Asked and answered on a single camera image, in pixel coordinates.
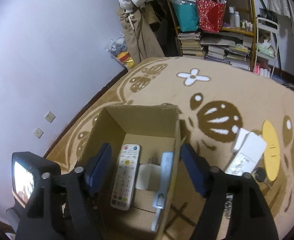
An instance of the red patterned bag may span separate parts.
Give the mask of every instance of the red patterned bag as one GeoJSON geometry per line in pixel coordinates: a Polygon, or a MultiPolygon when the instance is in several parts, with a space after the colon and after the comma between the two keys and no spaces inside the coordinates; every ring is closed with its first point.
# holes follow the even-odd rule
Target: red patterned bag
{"type": "Polygon", "coordinates": [[[213,0],[196,0],[199,27],[203,31],[218,33],[223,25],[226,4],[213,0]]]}

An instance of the plastic bag with toy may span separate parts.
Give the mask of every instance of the plastic bag with toy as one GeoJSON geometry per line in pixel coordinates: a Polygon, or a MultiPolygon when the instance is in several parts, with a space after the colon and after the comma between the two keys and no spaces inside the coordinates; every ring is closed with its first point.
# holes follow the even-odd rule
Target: plastic bag with toy
{"type": "Polygon", "coordinates": [[[125,38],[120,37],[111,41],[112,43],[106,47],[106,50],[127,69],[135,67],[136,64],[128,52],[125,38]]]}

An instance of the small white bottle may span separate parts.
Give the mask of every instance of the small white bottle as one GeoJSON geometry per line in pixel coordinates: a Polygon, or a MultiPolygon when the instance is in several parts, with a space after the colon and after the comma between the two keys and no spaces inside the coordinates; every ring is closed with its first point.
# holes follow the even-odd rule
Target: small white bottle
{"type": "Polygon", "coordinates": [[[233,6],[229,6],[229,24],[231,26],[231,28],[235,28],[236,27],[236,23],[235,23],[235,10],[233,6]]]}
{"type": "Polygon", "coordinates": [[[240,26],[241,26],[241,22],[240,22],[240,18],[239,18],[239,12],[238,11],[236,11],[235,12],[235,25],[236,25],[236,27],[237,28],[239,28],[240,26]]]}

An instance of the white remote control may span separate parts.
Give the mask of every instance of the white remote control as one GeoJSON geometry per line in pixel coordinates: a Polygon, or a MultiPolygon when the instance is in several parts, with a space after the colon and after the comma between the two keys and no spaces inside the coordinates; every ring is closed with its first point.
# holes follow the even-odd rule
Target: white remote control
{"type": "Polygon", "coordinates": [[[138,144],[122,146],[110,206],[124,211],[130,208],[139,153],[140,146],[138,144]]]}

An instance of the wall switch plate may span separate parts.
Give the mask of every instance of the wall switch plate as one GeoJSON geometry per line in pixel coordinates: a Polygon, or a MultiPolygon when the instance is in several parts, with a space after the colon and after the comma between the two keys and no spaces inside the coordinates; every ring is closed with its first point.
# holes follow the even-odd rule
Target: wall switch plate
{"type": "Polygon", "coordinates": [[[46,116],[45,116],[45,119],[48,121],[48,122],[50,122],[50,123],[52,123],[52,121],[54,120],[56,118],[56,116],[52,113],[52,112],[48,112],[48,114],[46,114],[46,116]]]}
{"type": "Polygon", "coordinates": [[[43,135],[43,131],[42,131],[40,128],[37,128],[37,129],[34,131],[34,135],[35,135],[37,138],[40,138],[40,137],[43,135]]]}

